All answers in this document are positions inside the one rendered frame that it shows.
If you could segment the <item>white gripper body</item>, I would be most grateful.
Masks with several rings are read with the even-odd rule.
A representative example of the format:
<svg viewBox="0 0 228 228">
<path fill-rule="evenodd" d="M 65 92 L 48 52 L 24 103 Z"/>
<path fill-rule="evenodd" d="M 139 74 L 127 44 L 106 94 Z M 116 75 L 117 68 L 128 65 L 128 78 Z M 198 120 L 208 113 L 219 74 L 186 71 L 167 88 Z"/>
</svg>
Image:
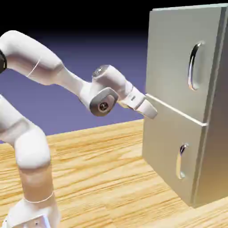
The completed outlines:
<svg viewBox="0 0 228 228">
<path fill-rule="evenodd" d="M 147 99 L 144 99 L 135 111 L 149 119 L 154 119 L 158 113 L 155 107 Z"/>
</svg>

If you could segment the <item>small grey cabinet door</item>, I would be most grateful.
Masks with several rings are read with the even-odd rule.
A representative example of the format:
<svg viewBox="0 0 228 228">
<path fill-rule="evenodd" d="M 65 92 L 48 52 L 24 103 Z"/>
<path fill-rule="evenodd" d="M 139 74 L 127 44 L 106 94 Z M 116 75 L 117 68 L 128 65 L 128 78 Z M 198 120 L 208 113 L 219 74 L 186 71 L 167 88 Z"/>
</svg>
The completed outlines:
<svg viewBox="0 0 228 228">
<path fill-rule="evenodd" d="M 154 171 L 188 205 L 193 204 L 199 158 L 207 126 L 180 115 L 162 103 L 148 98 L 158 114 L 144 119 L 142 156 Z M 180 146 L 188 143 L 182 155 L 184 179 L 175 172 Z"/>
</svg>

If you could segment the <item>large grey cabinet door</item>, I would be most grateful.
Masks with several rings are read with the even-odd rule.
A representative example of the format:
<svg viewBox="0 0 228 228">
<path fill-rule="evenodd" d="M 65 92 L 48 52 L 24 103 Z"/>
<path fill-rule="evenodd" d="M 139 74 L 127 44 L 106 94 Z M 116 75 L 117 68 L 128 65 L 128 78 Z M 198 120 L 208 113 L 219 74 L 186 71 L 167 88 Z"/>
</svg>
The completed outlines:
<svg viewBox="0 0 228 228">
<path fill-rule="evenodd" d="M 150 12 L 146 91 L 202 124 L 207 119 L 226 5 L 158 8 Z M 189 89 L 187 70 L 194 45 L 205 42 L 201 84 Z"/>
</svg>

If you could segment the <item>grey painted cabinet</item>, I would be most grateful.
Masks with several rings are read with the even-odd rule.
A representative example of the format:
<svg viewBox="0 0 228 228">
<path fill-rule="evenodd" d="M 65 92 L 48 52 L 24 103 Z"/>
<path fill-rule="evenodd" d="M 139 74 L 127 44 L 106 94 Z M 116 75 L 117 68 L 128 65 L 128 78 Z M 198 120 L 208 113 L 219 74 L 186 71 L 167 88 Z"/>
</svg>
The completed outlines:
<svg viewBox="0 0 228 228">
<path fill-rule="evenodd" d="M 198 178 L 191 207 L 199 207 L 228 196 L 228 3 L 223 22 L 220 48 L 207 101 L 207 126 L 199 158 Z M 180 115 L 189 116 L 161 102 Z"/>
</svg>

